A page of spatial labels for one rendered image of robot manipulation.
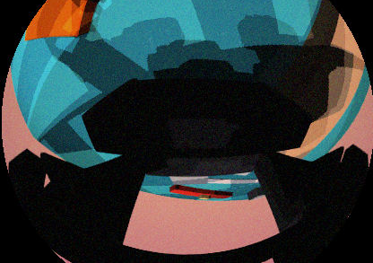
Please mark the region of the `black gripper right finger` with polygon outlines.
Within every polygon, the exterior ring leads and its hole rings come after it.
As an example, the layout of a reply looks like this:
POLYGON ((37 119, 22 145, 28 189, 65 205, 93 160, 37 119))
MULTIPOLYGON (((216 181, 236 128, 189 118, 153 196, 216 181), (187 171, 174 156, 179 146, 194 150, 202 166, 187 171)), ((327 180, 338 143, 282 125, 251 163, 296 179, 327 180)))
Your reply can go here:
POLYGON ((327 169, 340 162, 344 147, 315 159, 314 162, 293 158, 281 153, 265 153, 259 156, 254 173, 272 209, 279 233, 297 224, 327 169))

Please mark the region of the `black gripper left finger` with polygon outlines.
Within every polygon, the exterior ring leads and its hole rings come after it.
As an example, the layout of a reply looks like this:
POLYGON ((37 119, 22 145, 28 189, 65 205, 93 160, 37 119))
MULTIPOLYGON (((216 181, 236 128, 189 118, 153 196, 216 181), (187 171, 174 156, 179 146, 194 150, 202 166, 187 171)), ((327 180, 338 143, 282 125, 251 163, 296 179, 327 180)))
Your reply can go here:
POLYGON ((119 155, 86 169, 48 153, 40 153, 39 158, 49 180, 75 194, 109 239, 123 244, 146 177, 141 156, 119 155))

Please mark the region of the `tan wooden floor panel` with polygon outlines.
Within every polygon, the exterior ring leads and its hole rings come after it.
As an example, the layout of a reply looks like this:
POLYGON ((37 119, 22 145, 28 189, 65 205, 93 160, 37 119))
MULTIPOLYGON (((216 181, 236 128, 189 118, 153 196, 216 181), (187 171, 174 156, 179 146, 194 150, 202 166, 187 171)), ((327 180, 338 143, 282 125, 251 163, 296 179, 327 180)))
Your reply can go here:
POLYGON ((322 0, 316 21, 275 90, 313 118, 300 148, 277 152, 302 159, 322 142, 348 109, 365 61, 344 19, 322 0))

